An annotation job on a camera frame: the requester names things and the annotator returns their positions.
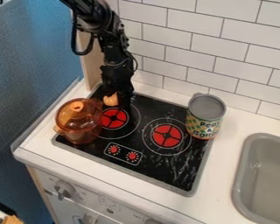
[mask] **metal can lid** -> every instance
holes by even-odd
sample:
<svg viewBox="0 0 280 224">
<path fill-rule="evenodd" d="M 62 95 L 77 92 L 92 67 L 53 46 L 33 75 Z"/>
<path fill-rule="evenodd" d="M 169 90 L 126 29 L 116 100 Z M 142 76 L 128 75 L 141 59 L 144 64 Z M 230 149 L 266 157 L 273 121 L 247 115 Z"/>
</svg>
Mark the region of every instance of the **metal can lid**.
<svg viewBox="0 0 280 224">
<path fill-rule="evenodd" d="M 189 101 L 190 112 L 203 120 L 217 120 L 227 107 L 222 99 L 212 94 L 197 94 Z"/>
</svg>

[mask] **tile backsplash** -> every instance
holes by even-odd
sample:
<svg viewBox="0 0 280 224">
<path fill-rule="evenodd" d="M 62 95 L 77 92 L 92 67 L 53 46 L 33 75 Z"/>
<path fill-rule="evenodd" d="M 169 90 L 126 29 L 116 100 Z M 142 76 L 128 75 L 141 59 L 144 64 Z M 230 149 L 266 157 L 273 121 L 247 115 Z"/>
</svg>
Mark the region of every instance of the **tile backsplash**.
<svg viewBox="0 0 280 224">
<path fill-rule="evenodd" d="M 139 70 L 133 79 L 280 120 L 280 0 L 108 0 Z"/>
</svg>

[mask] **robotic arm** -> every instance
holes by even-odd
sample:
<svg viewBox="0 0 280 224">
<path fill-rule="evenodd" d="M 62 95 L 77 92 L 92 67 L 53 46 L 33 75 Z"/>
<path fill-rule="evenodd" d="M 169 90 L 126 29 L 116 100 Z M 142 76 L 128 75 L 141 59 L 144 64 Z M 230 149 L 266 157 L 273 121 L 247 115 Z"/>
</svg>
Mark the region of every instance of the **robotic arm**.
<svg viewBox="0 0 280 224">
<path fill-rule="evenodd" d="M 104 0 L 60 0 L 73 11 L 72 50 L 77 55 L 91 52 L 95 39 L 98 39 L 104 53 L 101 66 L 104 102 L 108 106 L 126 107 L 133 95 L 131 77 L 137 70 L 136 61 L 128 51 L 129 39 L 124 33 L 124 25 Z M 91 33 L 87 48 L 76 49 L 77 31 Z"/>
</svg>

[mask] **red knob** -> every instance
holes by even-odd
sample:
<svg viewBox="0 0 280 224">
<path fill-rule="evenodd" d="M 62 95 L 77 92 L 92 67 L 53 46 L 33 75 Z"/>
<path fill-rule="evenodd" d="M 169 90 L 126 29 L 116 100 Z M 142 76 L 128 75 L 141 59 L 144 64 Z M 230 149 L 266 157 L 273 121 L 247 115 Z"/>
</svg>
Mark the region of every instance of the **red knob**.
<svg viewBox="0 0 280 224">
<path fill-rule="evenodd" d="M 134 159 L 136 159 L 137 158 L 137 154 L 135 153 L 135 152 L 131 152 L 130 154 L 129 154 L 129 159 L 130 160 L 134 160 Z"/>
<path fill-rule="evenodd" d="M 111 146 L 111 148 L 110 148 L 109 150 L 110 150 L 110 152 L 112 152 L 112 153 L 117 153 L 117 152 L 119 151 L 118 147 L 115 146 L 115 145 Z"/>
</svg>

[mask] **can label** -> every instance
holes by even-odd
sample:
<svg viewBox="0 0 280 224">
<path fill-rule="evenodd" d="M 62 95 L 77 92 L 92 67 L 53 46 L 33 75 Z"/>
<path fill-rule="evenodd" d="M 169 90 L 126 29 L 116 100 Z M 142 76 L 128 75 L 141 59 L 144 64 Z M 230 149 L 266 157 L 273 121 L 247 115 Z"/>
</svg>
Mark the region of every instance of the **can label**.
<svg viewBox="0 0 280 224">
<path fill-rule="evenodd" d="M 222 118 L 212 121 L 201 120 L 188 110 L 185 126 L 191 136 L 203 140 L 209 140 L 218 134 L 221 127 L 221 121 Z"/>
</svg>

